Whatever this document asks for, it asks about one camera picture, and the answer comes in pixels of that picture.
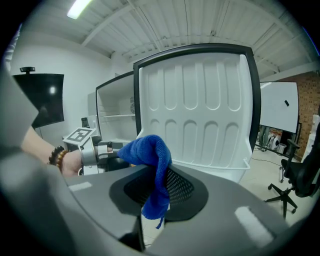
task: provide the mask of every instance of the gray plastic surface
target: gray plastic surface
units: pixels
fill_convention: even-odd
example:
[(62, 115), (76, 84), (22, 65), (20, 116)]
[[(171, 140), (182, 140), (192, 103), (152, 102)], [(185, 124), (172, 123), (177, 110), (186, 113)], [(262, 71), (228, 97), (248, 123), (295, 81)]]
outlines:
[[(230, 180), (174, 164), (183, 172), (201, 180), (207, 187), (206, 206), (187, 221), (167, 222), (164, 230), (147, 249), (153, 255), (226, 255), (257, 250), (235, 216), (238, 207), (249, 206), (251, 212), (275, 236), (288, 226), (282, 217), (245, 188)], [(144, 165), (98, 175), (72, 177), (69, 185), (90, 182), (92, 187), (74, 192), (86, 212), (102, 227), (120, 237), (132, 226), (133, 216), (120, 213), (109, 198), (110, 185), (141, 170)]]
[[(19, 149), (6, 148), (5, 152), (5, 156), (0, 155), (1, 191), (21, 221), (51, 251), (77, 256), (141, 255), (87, 214), (58, 168), (44, 165)], [(110, 209), (112, 205), (102, 207)]]
[(245, 188), (224, 178), (175, 165), (201, 180), (209, 192), (205, 207), (192, 219), (168, 222), (147, 251), (153, 255), (228, 255), (253, 252), (257, 248), (235, 216), (249, 206), (251, 212), (275, 236), (287, 230), (282, 217)]
[(38, 110), (5, 67), (0, 69), (0, 145), (20, 147)]

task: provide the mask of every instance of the brick wall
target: brick wall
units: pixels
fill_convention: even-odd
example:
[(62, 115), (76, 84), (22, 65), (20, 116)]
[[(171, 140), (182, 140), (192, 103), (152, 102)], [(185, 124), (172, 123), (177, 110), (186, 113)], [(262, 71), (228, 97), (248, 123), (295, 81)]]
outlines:
[(320, 76), (314, 72), (308, 72), (287, 77), (278, 82), (295, 82), (297, 84), (301, 134), (298, 142), (300, 149), (297, 150), (296, 156), (302, 158), (307, 147), (313, 115), (318, 113), (320, 105)]

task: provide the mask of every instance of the ceiling light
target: ceiling light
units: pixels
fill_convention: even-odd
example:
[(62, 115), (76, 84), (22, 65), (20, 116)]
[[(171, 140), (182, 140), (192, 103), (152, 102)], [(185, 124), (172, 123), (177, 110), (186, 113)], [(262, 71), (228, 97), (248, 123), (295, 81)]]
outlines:
[(68, 11), (67, 16), (76, 20), (91, 1), (92, 0), (75, 0)]

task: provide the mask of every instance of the ceiling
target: ceiling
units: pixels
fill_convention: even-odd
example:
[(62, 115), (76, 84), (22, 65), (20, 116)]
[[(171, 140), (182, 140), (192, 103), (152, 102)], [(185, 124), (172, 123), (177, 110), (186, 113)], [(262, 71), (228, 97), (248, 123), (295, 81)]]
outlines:
[(128, 62), (178, 46), (251, 47), (260, 79), (317, 60), (305, 31), (273, 0), (92, 0), (78, 19), (75, 0), (48, 0), (23, 31), (55, 35)]

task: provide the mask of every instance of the black monitor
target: black monitor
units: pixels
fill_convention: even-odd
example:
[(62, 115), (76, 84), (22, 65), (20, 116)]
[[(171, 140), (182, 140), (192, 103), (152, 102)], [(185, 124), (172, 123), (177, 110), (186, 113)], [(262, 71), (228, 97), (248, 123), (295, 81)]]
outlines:
[(63, 74), (18, 74), (14, 79), (38, 109), (39, 114), (32, 123), (38, 128), (64, 121), (62, 92)]

